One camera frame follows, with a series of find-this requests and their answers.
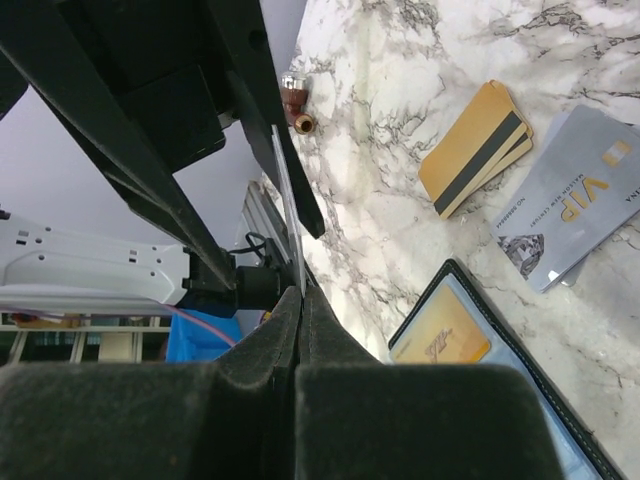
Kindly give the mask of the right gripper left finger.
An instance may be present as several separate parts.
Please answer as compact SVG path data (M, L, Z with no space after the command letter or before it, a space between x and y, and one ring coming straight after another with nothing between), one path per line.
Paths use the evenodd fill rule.
M291 479L298 288L214 361L1 370L5 479Z

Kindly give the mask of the black leather card holder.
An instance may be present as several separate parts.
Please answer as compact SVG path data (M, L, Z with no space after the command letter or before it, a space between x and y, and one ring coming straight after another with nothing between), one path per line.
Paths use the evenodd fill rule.
M567 479L623 479L625 475L599 444L579 415L541 368L511 326L479 289L466 268L446 260L406 319L388 341L390 350L435 292L450 286L491 343L476 363L506 366L518 371L536 392L557 457Z

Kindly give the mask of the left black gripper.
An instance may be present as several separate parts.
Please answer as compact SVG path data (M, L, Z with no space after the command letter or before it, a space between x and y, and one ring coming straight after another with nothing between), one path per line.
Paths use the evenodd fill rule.
M258 1L5 1L1 51L129 208L236 275L175 180L240 123L279 193L278 138L299 219L325 222L293 146Z

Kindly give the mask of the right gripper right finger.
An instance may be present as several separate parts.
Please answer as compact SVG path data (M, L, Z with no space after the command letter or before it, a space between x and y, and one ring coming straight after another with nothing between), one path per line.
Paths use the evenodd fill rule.
M559 479L533 388L494 365L385 365L306 290L295 372L300 479Z

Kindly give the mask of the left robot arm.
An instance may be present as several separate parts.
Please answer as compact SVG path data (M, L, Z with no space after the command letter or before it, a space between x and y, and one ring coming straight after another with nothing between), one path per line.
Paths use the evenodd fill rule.
M175 180L239 122L307 231L324 219L292 144L256 1L5 1L1 109L33 88L129 209L173 238L134 244L1 215L4 285L136 295L230 317L269 310L290 266L240 266Z

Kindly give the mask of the silver grey credit card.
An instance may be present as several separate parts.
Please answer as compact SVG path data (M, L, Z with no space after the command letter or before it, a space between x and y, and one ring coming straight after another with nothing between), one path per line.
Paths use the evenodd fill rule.
M554 118L491 233L529 287L542 293L638 211L638 125L578 105Z

